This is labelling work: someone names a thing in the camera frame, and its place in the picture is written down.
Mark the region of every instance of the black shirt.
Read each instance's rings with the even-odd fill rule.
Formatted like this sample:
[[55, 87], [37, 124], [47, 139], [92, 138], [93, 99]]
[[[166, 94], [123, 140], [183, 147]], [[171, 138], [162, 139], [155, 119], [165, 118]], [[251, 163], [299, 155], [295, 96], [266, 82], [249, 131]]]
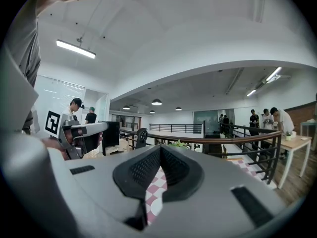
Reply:
[[97, 115], [95, 113], [88, 113], [85, 120], [88, 121], [88, 123], [94, 123], [96, 121], [96, 117]]
[[[250, 121], [255, 121], [255, 122], [257, 122], [259, 120], [259, 116], [258, 115], [252, 115], [252, 116], [250, 116]], [[255, 128], [260, 128], [260, 124], [259, 123], [256, 123], [256, 124], [254, 124], [254, 123], [251, 123], [250, 124], [250, 127], [255, 127]]]

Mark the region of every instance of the black cap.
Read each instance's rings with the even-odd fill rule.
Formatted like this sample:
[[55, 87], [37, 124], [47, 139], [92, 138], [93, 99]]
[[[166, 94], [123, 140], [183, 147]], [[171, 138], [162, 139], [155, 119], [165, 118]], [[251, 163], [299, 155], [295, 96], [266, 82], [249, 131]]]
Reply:
[[79, 99], [79, 98], [74, 98], [74, 99], [71, 101], [70, 104], [72, 104], [73, 102], [75, 102], [75, 104], [77, 104], [80, 108], [83, 108], [83, 109], [85, 108], [85, 106], [82, 105], [81, 99]]

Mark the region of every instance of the white table leg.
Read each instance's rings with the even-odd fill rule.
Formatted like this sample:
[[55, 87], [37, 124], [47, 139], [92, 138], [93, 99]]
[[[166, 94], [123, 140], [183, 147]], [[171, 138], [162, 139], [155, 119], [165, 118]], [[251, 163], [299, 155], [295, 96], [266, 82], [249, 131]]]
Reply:
[[307, 166], [307, 161], [308, 161], [308, 157], [309, 157], [309, 152], [311, 150], [311, 140], [308, 142], [307, 144], [307, 149], [306, 149], [306, 155], [305, 155], [305, 159], [304, 159], [304, 163], [303, 163], [303, 166], [302, 166], [302, 170], [301, 170], [301, 173], [299, 175], [299, 177], [302, 177], [304, 172], [305, 172], [305, 169], [306, 169], [306, 166]]
[[290, 151], [288, 152], [288, 157], [287, 157], [287, 162], [286, 162], [285, 170], [284, 170], [282, 179], [281, 179], [281, 181], [279, 182], [278, 188], [282, 188], [283, 185], [284, 185], [284, 182], [285, 182], [286, 177], [287, 177], [287, 175], [288, 175], [289, 168], [291, 167], [291, 164], [292, 164], [292, 161], [293, 161], [293, 154], [294, 154], [294, 153], [293, 153], [293, 150], [290, 150]]

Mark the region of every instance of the ceiling pipe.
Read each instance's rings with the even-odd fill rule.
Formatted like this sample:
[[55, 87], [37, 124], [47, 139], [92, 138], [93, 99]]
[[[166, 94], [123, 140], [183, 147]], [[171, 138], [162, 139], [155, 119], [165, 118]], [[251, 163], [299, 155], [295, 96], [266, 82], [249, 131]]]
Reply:
[[226, 95], [231, 91], [232, 87], [235, 85], [235, 83], [238, 81], [238, 79], [240, 78], [242, 72], [243, 72], [244, 68], [239, 68], [237, 71], [237, 74], [235, 75], [233, 81], [231, 82], [228, 90], [226, 91]]

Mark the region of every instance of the dome pendant light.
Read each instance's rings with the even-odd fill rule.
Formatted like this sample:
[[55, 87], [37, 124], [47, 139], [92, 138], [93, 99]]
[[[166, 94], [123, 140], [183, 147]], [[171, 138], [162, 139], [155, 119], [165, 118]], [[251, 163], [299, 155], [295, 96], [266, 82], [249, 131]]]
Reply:
[[162, 101], [160, 101], [159, 99], [155, 99], [152, 101], [152, 105], [155, 105], [155, 106], [162, 105]]

